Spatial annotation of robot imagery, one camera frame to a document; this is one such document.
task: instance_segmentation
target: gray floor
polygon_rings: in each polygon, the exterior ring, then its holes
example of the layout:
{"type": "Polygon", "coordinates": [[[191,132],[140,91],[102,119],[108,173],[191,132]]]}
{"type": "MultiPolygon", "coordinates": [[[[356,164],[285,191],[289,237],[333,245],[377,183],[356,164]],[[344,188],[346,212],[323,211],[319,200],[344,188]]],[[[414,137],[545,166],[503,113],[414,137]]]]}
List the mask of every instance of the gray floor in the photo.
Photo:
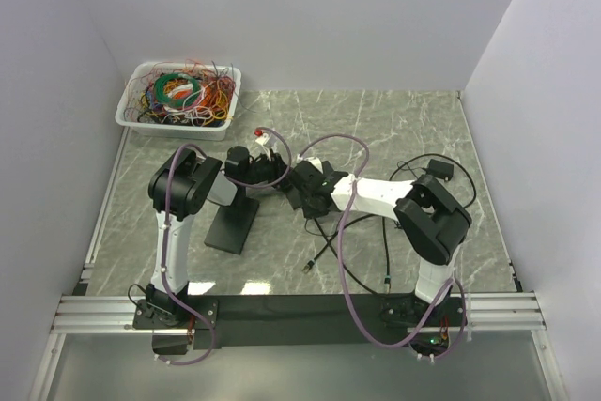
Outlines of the gray floor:
{"type": "MultiPolygon", "coordinates": [[[[198,142],[210,155],[222,159],[233,145],[248,146],[253,153],[253,130],[263,125],[278,130],[292,147],[304,145],[326,133],[344,132],[361,137],[372,158],[363,175],[387,179],[396,163],[425,152],[439,152],[459,160],[475,179],[478,199],[470,208],[473,218],[458,274],[472,292],[515,291],[508,256],[479,170],[473,143],[455,92],[405,91],[279,91],[245,92],[231,129],[222,142],[198,142]]],[[[132,283],[146,284],[153,271],[157,225],[146,194],[150,177],[181,141],[148,138],[133,132],[125,146],[116,177],[107,221],[101,231],[89,295],[123,295],[132,283]]],[[[315,155],[330,160],[337,169],[350,171],[363,154],[357,145],[334,139],[318,146],[315,155]]],[[[425,166],[427,159],[417,162],[425,166]]],[[[448,190],[460,202],[471,197],[470,185],[455,169],[448,190]]],[[[399,179],[410,178],[406,172],[399,179]]],[[[272,294],[340,293],[335,259],[324,255],[305,275],[306,262],[323,245],[323,239],[303,230],[300,211],[294,212],[276,192],[255,193],[261,208],[241,256],[207,248],[203,239],[216,208],[206,204],[197,215],[189,251],[191,279],[215,294],[269,292],[272,294]]],[[[338,219],[324,220],[333,230],[338,219]]],[[[402,231],[389,227],[393,291],[410,291],[417,279],[418,256],[402,231]]],[[[350,268],[368,285],[381,290],[385,274],[379,219],[366,220],[348,229],[344,254],[350,268]]],[[[354,284],[351,290],[362,292],[354,284]]]]}
{"type": "Polygon", "coordinates": [[[475,333],[431,365],[372,345],[231,347],[201,363],[154,362],[150,337],[67,339],[49,400],[548,401],[529,332],[475,333]]]}

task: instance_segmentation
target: white wall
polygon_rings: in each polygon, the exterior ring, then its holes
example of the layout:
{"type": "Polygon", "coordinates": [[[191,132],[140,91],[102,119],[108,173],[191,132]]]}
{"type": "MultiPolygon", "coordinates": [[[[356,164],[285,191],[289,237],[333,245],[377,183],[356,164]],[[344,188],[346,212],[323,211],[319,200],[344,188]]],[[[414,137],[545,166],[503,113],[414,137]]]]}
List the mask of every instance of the white wall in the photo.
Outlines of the white wall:
{"type": "Polygon", "coordinates": [[[0,0],[0,386],[27,397],[81,273],[123,79],[80,0],[0,0]]]}
{"type": "Polygon", "coordinates": [[[513,0],[465,107],[574,400],[599,399],[601,0],[513,0]]]}
{"type": "Polygon", "coordinates": [[[85,0],[125,77],[234,63],[251,88],[463,89],[511,0],[85,0]]]}

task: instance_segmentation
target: white plastic bin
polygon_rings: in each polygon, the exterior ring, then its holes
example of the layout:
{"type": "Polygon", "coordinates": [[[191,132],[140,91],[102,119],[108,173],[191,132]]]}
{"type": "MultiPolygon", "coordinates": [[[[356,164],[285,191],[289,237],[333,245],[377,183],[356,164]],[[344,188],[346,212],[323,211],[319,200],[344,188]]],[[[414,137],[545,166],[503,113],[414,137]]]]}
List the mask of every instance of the white plastic bin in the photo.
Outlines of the white plastic bin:
{"type": "MultiPolygon", "coordinates": [[[[143,79],[153,70],[160,70],[165,73],[178,72],[185,68],[190,67],[190,63],[161,63],[161,62],[147,62],[138,66],[128,82],[121,100],[116,107],[115,121],[117,124],[125,127],[131,127],[138,133],[143,135],[152,136],[166,136],[171,138],[188,138],[193,140],[211,140],[221,141],[225,138],[227,128],[232,122],[232,117],[236,112],[236,105],[238,104],[238,95],[240,92],[240,85],[242,80],[242,74],[236,68],[218,66],[217,70],[225,70],[225,74],[229,75],[234,79],[236,88],[234,95],[229,105],[229,115],[225,122],[219,127],[190,127],[190,126],[172,126],[170,124],[146,124],[136,121],[137,113],[134,110],[134,105],[137,104],[138,100],[142,96],[142,93],[147,88],[147,81],[143,79]]],[[[207,66],[208,69],[213,69],[211,65],[207,66]]]]}

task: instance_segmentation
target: gray marble surface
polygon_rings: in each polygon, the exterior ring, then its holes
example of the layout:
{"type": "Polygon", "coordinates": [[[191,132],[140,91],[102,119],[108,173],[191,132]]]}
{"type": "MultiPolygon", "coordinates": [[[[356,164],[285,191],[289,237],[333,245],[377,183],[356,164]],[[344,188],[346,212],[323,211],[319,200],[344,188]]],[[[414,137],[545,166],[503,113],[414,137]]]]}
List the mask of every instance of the gray marble surface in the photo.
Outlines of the gray marble surface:
{"type": "MultiPolygon", "coordinates": [[[[473,225],[457,259],[457,272],[472,292],[515,291],[501,232],[485,189],[470,133],[455,92],[406,91],[261,91],[240,96],[235,119],[224,141],[198,142],[213,157],[223,159],[233,145],[245,145],[253,154],[256,126],[273,127],[288,140],[293,152],[332,132],[350,133],[369,146],[371,160],[364,177],[388,179],[397,162],[425,152],[438,152],[460,161],[471,172],[478,198],[470,207],[473,225]]],[[[154,268],[157,225],[146,194],[149,178],[183,142],[151,138],[131,132],[116,176],[115,192],[96,253],[88,295],[124,295],[132,283],[145,285],[154,268]]],[[[330,160],[334,168],[352,171],[364,155],[359,146],[342,139],[317,145],[314,155],[330,160]]],[[[427,159],[416,162],[423,167],[427,159]]],[[[403,172],[398,179],[411,178],[403,172]]],[[[446,184],[465,203],[471,187],[461,171],[446,184]]],[[[340,293],[335,258],[324,254],[309,274],[301,272],[321,249],[324,240],[304,230],[302,212],[292,211],[285,197],[271,190],[252,197],[261,207],[242,255],[207,248],[203,239],[216,212],[206,203],[194,222],[189,274],[192,281],[214,294],[340,293]]],[[[323,219],[333,231],[339,214],[323,219]]],[[[393,291],[413,289],[418,256],[402,231],[388,227],[393,291]]],[[[315,231],[315,225],[308,229],[315,231]]],[[[347,265],[367,285],[383,288],[385,259],[380,219],[351,226],[345,234],[347,265]]],[[[349,281],[351,290],[362,289],[349,281]]]]}

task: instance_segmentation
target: black power brick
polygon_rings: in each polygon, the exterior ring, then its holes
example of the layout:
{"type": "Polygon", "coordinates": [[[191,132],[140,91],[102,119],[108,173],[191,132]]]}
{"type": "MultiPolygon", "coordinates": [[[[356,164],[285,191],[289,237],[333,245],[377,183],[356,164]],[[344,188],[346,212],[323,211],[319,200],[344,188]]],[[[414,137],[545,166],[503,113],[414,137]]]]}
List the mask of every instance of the black power brick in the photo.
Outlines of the black power brick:
{"type": "Polygon", "coordinates": [[[430,160],[428,167],[425,168],[425,172],[435,178],[440,178],[445,181],[449,181],[453,178],[453,172],[455,167],[447,162],[441,162],[440,160],[430,160]]]}

